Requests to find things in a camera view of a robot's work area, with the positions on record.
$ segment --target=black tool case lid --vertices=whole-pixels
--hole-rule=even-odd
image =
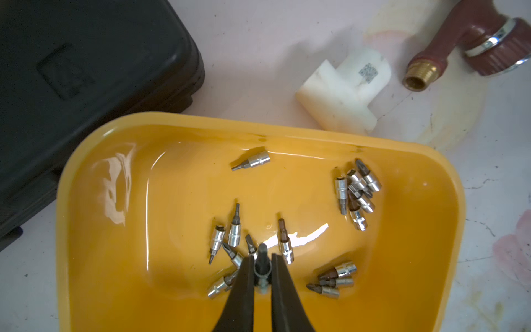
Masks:
[[[166,0],[4,0],[0,45],[4,205],[95,128],[155,110],[204,74]]]

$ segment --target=torx bit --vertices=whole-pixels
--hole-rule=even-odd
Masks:
[[[242,254],[232,249],[227,243],[223,243],[223,249],[225,249],[225,252],[227,253],[227,255],[229,255],[230,261],[234,264],[236,268],[239,269],[243,261]]]
[[[367,220],[363,217],[361,207],[350,190],[348,191],[348,213],[358,231],[363,232],[367,229]]]
[[[271,260],[267,256],[267,245],[261,243],[258,246],[258,257],[254,262],[255,285],[258,286],[258,292],[265,294],[269,286],[269,276],[271,275]]]
[[[347,179],[344,177],[337,177],[335,181],[336,197],[339,201],[339,209],[341,214],[347,215]]]
[[[225,228],[223,227],[223,225],[217,225],[216,228],[214,228],[214,232],[212,234],[212,241],[210,242],[210,259],[208,260],[208,265],[212,264],[214,256],[216,255],[216,253],[218,253],[219,248],[221,248],[221,244],[223,243],[224,237]]]
[[[362,207],[363,211],[367,213],[374,212],[374,204],[367,196],[365,196],[362,192],[357,191],[352,185],[348,186],[348,189],[353,194],[359,206]]]
[[[227,239],[228,245],[230,246],[239,245],[239,236],[240,236],[241,229],[242,229],[242,226],[239,223],[239,203],[236,203],[236,210],[234,211],[234,217],[233,217],[232,223],[230,224],[230,231],[229,231],[229,236]]]
[[[371,170],[363,163],[363,161],[357,159],[356,166],[358,166],[359,172],[363,176],[363,179],[367,183],[369,189],[374,192],[380,191],[380,189],[382,189],[382,185],[380,184],[380,181],[378,181],[376,175],[371,172]]]
[[[208,288],[208,297],[213,299],[214,297],[218,296],[221,291],[227,291],[232,288],[232,284],[234,283],[234,280],[236,279],[237,275],[238,270],[234,271],[229,275],[219,278],[215,283],[212,284],[212,286]]]
[[[354,279],[352,279],[352,277],[344,277],[330,280],[319,280],[319,285],[334,288],[353,287]]]
[[[247,247],[249,248],[249,256],[254,257],[254,261],[258,257],[258,252],[256,251],[256,246],[254,245],[253,239],[250,234],[245,236],[245,242],[247,242]]]
[[[357,269],[354,263],[351,261],[346,261],[343,264],[334,266],[325,273],[321,273],[318,276],[319,280],[330,280],[336,278],[348,277],[356,273]]]
[[[333,288],[330,286],[314,285],[314,284],[307,284],[306,288],[308,288],[312,292],[316,292],[318,294],[331,297],[332,299],[339,298],[339,290],[337,288]]]
[[[232,170],[236,171],[242,168],[253,168],[263,164],[267,164],[270,161],[271,158],[269,158],[269,154],[267,153],[267,151],[262,151],[259,154],[249,157],[249,159],[239,164],[238,166],[233,167]]]
[[[280,232],[278,233],[278,248],[286,263],[291,265],[291,263],[293,263],[295,260],[295,257],[293,255],[292,242],[289,239],[288,231],[286,230],[286,222],[284,219],[280,218],[278,220],[278,228],[280,229]]]

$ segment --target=brass thread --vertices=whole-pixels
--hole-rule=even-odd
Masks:
[[[424,91],[439,78],[439,68],[426,60],[417,60],[407,68],[402,81],[404,87],[411,91]]]

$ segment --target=screwdriver bit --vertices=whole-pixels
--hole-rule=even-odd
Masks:
[[[229,287],[232,287],[232,284],[234,283],[234,280],[236,279],[237,275],[238,270],[234,271],[229,275],[219,278],[215,283],[212,284],[212,286],[208,288],[208,297],[213,299],[214,297],[218,296],[221,291],[229,290]]]
[[[363,161],[357,159],[356,166],[358,166],[359,172],[363,176],[363,179],[367,183],[369,189],[374,192],[380,191],[380,189],[382,189],[382,185],[380,184],[380,181],[378,181],[376,175],[371,172],[371,170],[363,163]]]
[[[230,261],[234,264],[236,268],[239,269],[243,261],[242,254],[232,249],[227,243],[223,243],[223,249],[225,249],[225,252],[227,253],[227,255],[229,255]]]
[[[358,191],[363,191],[367,196],[372,197],[372,191],[369,189],[363,177],[358,176],[355,169],[350,169],[347,172],[347,180],[349,185],[353,185]]]
[[[284,221],[284,219],[280,218],[278,220],[278,227],[280,229],[280,232],[278,233],[278,247],[280,253],[284,257],[286,263],[288,265],[291,265],[291,263],[293,263],[293,261],[295,260],[295,257],[293,255],[292,242],[288,237],[288,231],[286,230],[286,222]]]
[[[214,232],[212,233],[212,241],[210,242],[210,259],[208,260],[208,265],[212,264],[214,256],[216,255],[216,253],[218,253],[219,248],[221,248],[221,244],[223,243],[224,237],[225,228],[223,227],[223,225],[217,225],[216,228],[214,228]]]
[[[331,297],[332,299],[339,298],[339,290],[337,288],[333,288],[330,286],[314,285],[314,284],[307,284],[306,288],[308,288],[312,292],[316,292],[318,294]]]
[[[353,275],[356,273],[357,269],[354,263],[351,261],[346,261],[343,264],[340,264],[338,266],[334,266],[330,270],[326,271],[325,273],[319,274],[318,278],[319,280],[330,280],[330,279],[336,279],[336,278],[343,278],[348,277],[350,275]]]
[[[335,181],[336,197],[339,201],[339,209],[341,214],[347,215],[347,179],[344,177],[337,177]]]
[[[263,164],[267,164],[270,161],[271,158],[269,158],[269,154],[267,153],[267,151],[262,151],[259,154],[249,157],[249,159],[239,164],[238,166],[233,167],[232,170],[236,171],[238,169],[243,168],[253,168]]]
[[[355,190],[354,187],[351,185],[348,186],[348,189],[353,194],[354,199],[358,202],[359,206],[362,207],[363,211],[367,213],[374,212],[374,204],[367,196],[365,196],[362,192]]]
[[[239,223],[239,203],[236,203],[236,210],[234,211],[233,221],[230,224],[229,236],[227,243],[230,246],[239,245],[240,231],[242,229],[241,224]]]
[[[245,242],[247,242],[247,247],[249,248],[249,256],[254,257],[254,261],[256,261],[258,257],[258,252],[256,251],[256,246],[254,245],[253,239],[251,238],[250,234],[247,234],[245,236]]]
[[[269,287],[269,275],[271,274],[271,260],[267,256],[267,246],[261,243],[258,246],[258,257],[254,262],[255,285],[258,286],[258,292],[265,294]]]
[[[330,286],[334,288],[353,287],[354,279],[352,279],[351,277],[343,277],[330,280],[319,280],[319,285]]]
[[[363,217],[361,207],[350,190],[348,191],[348,213],[358,231],[363,232],[367,229],[367,220]]]

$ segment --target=white plastic fitting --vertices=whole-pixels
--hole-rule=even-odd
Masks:
[[[325,60],[296,98],[325,130],[367,135],[376,126],[376,117],[367,106],[390,79],[387,60],[364,47],[351,53],[337,69]]]

